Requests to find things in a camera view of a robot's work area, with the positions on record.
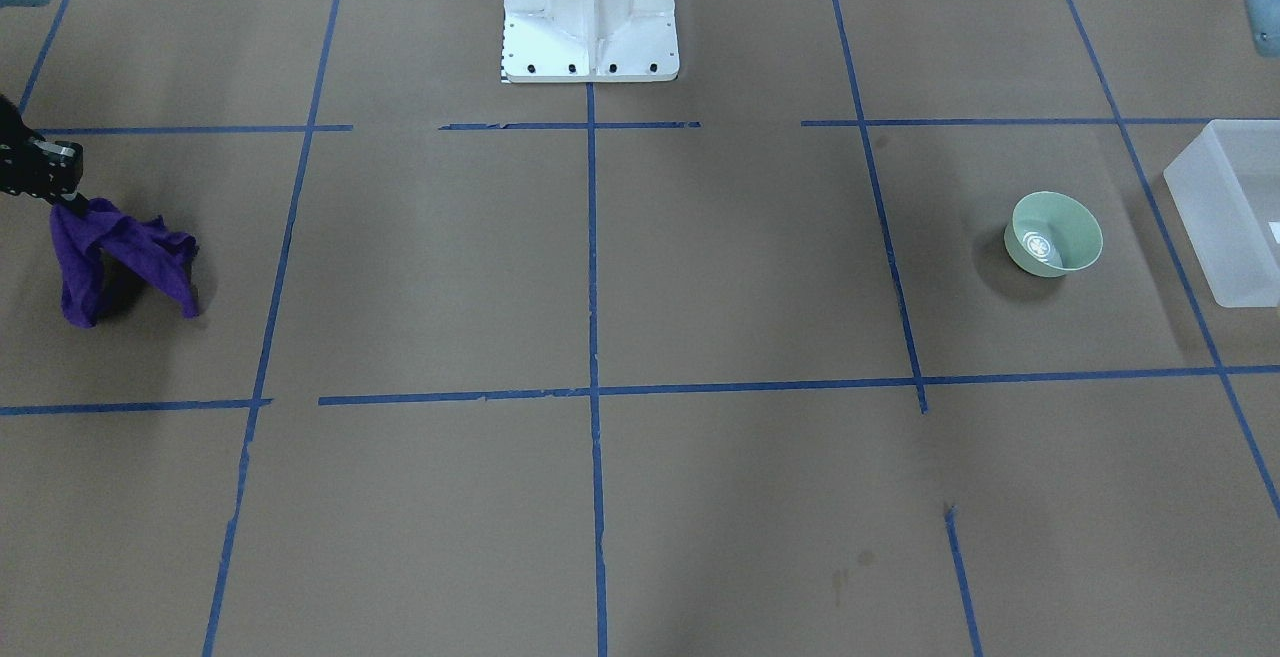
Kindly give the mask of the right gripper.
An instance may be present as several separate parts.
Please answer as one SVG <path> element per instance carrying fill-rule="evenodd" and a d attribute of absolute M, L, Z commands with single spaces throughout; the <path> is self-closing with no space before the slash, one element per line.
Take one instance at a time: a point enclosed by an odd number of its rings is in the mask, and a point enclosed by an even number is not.
<path fill-rule="evenodd" d="M 1 99 L 1 188 L 8 195 L 28 195 L 61 204 L 84 218 L 91 202 L 79 193 L 83 175 L 83 146 L 49 141 L 26 126 L 18 108 Z"/>

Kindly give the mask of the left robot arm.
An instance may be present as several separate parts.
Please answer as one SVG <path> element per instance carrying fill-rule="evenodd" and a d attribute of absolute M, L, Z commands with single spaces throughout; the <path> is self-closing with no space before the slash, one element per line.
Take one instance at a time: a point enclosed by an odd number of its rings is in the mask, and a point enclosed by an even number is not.
<path fill-rule="evenodd" d="M 1244 9 L 1254 51 L 1279 60 L 1279 0 L 1244 0 Z"/>

